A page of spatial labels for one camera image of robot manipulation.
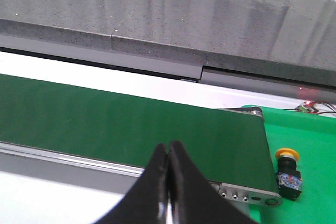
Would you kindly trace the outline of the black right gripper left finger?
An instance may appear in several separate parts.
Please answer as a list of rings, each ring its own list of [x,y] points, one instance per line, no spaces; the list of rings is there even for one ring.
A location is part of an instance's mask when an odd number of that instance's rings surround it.
[[[124,197],[96,223],[166,223],[167,153],[158,144],[144,169]]]

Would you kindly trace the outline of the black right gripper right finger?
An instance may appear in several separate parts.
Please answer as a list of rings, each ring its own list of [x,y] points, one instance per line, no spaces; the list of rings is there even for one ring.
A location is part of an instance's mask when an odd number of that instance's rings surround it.
[[[215,191],[180,141],[170,143],[169,172],[174,223],[255,223]]]

